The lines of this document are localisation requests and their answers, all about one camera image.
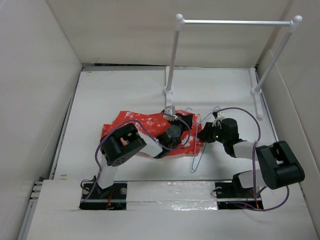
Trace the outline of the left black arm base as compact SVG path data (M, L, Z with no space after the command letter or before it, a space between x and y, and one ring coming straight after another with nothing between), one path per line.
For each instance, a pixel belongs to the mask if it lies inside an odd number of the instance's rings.
M127 209L127 182L115 182L103 190L97 190L97 188L86 201L80 202L81 210L120 211Z

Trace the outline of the orange white tie-dye trousers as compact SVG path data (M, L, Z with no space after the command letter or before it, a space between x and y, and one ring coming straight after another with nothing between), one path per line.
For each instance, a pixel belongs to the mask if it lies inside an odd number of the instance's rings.
M138 120L139 122L141 122L146 130L154 138L162 134L170 126L170 122L166 120L164 118L164 115L161 113L143 114L132 111L121 111L111 124L103 125L101 136L106 136L117 125L130 119ZM196 133L202 130L202 126L200 124L200 115L193 114L192 121L193 123L192 129L190 130L190 135L188 135L187 131L182 134L182 141L188 141L188 143L179 150L169 152L169 156L197 155L200 152L201 147L204 146L204 143L202 141L196 139Z

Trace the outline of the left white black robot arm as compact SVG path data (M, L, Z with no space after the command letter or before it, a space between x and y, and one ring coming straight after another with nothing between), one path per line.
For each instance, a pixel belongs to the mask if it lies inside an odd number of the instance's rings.
M193 115L176 113L170 115L169 127L153 137L142 123L136 119L126 120L103 136L95 151L98 165L92 189L100 198L111 194L114 181L106 181L106 169L116 168L141 152L154 159L162 159L172 152L181 150L189 141L193 125Z

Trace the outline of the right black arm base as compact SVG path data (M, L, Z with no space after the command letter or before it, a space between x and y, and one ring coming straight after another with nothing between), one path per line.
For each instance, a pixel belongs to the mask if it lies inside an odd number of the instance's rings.
M219 210L264 209L261 196L255 198L252 187L243 188L239 174L235 174L231 181L216 182L211 196L217 200Z

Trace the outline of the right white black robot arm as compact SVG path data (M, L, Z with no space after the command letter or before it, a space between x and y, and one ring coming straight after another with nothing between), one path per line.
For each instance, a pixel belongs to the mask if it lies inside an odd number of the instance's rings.
M197 138L204 143L219 142L232 158L253 160L255 169L236 173L231 191L243 197L250 188L268 187L272 190L300 183L305 172L286 141L271 145L256 145L239 137L238 123L233 118L207 122Z

